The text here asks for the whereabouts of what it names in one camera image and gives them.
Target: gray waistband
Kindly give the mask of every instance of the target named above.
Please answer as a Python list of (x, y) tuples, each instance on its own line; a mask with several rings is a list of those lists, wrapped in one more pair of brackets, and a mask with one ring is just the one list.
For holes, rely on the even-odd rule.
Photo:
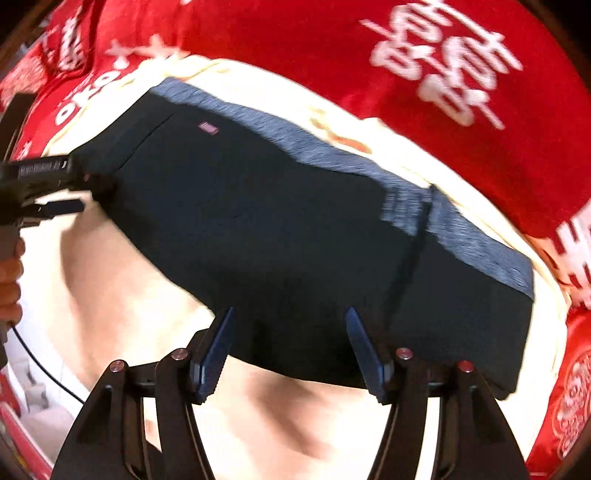
[(342, 151), (297, 125), (265, 112), (224, 102), (196, 87), (168, 78), (152, 88), (173, 103), (195, 105), (218, 113), (273, 142), (298, 162), (341, 173), (369, 177), (386, 190), (382, 220), (416, 235), (424, 203), (432, 203), (428, 231), (456, 258), (484, 274), (534, 298), (529, 259), (487, 236), (464, 218), (436, 189), (423, 189), (380, 168), (368, 158)]

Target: cream-colored surface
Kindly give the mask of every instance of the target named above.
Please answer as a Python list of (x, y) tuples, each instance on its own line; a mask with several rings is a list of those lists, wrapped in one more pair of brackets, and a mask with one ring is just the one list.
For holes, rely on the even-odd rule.
[[(225, 101), (283, 117), (415, 184), (437, 185), (488, 235), (531, 259), (536, 302), (524, 362), (517, 392), (501, 402), (527, 456), (564, 354), (568, 304), (551, 272), (512, 225), (457, 174), (379, 120), (361, 121), (283, 77), (229, 60), (193, 56), (143, 62), (136, 72), (92, 98), (52, 139), (46, 154), (68, 153), (90, 140), (168, 76)], [(205, 307), (163, 278), (96, 206), (73, 225), (71, 218), (59, 219), (26, 232), (26, 240), (24, 294), (40, 294), (40, 323), (66, 363), (90, 387), (114, 358), (130, 364), (154, 361), (185, 345), (211, 320)], [(276, 398), (274, 385), (280, 382), (271, 372), (228, 360), (218, 391), (196, 409), (217, 477), (365, 478), (387, 408), (364, 391), (308, 382), (294, 382), (300, 393), (289, 402)], [(297, 419), (307, 447), (294, 443), (269, 420), (260, 400), (265, 395), (274, 398), (270, 402), (283, 402), (285, 418)], [(437, 401), (431, 401), (429, 409), (419, 480), (430, 477), (437, 434)], [(155, 419), (150, 405), (147, 417)], [(148, 427), (154, 436), (153, 426)]]

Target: screw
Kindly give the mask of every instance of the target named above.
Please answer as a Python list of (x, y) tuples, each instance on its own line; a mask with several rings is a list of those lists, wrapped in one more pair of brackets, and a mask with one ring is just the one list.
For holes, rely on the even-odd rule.
[(465, 374), (469, 374), (474, 371), (474, 364), (468, 360), (459, 361), (457, 363), (457, 367)]
[(109, 369), (115, 374), (121, 372), (125, 368), (125, 362), (123, 360), (115, 360), (109, 366)]
[(175, 359), (175, 360), (185, 360), (187, 358), (187, 356), (189, 355), (189, 352), (187, 351), (186, 348), (177, 348), (172, 354), (171, 356)]
[(413, 351), (410, 348), (398, 348), (396, 356), (400, 360), (410, 360), (413, 357)]

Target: human hand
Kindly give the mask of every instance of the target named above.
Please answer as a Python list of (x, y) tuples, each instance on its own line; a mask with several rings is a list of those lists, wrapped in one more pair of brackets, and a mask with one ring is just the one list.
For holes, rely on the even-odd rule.
[(18, 304), (21, 287), (17, 280), (24, 271), (21, 262), (24, 253), (25, 242), (21, 238), (14, 249), (14, 255), (0, 262), (0, 322), (16, 325), (21, 321), (22, 307)]

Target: black cable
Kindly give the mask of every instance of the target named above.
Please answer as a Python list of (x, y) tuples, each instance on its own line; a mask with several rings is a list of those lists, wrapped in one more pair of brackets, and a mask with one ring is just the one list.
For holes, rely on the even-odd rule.
[(14, 335), (17, 336), (17, 339), (19, 342), (21, 342), (22, 347), (25, 349), (25, 351), (29, 354), (29, 356), (31, 357), (31, 359), (35, 362), (35, 364), (41, 369), (41, 371), (43, 373), (45, 373), (58, 387), (60, 387), (63, 391), (69, 393), (72, 397), (74, 397), (76, 400), (78, 400), (80, 403), (82, 403), (84, 405), (84, 400), (82, 400), (78, 395), (76, 395), (72, 390), (70, 390), (69, 388), (65, 387), (62, 383), (60, 383), (53, 375), (51, 375), (46, 369), (45, 367), (43, 367), (43, 365), (41, 365), (39, 363), (39, 360), (37, 360), (37, 358), (35, 357), (35, 355), (33, 355), (33, 352), (31, 352), (31, 350), (29, 349), (29, 347), (27, 346), (27, 344), (25, 343), (25, 340), (22, 339), (21, 335), (17, 332), (17, 328), (13, 327), (12, 330), (14, 331)]

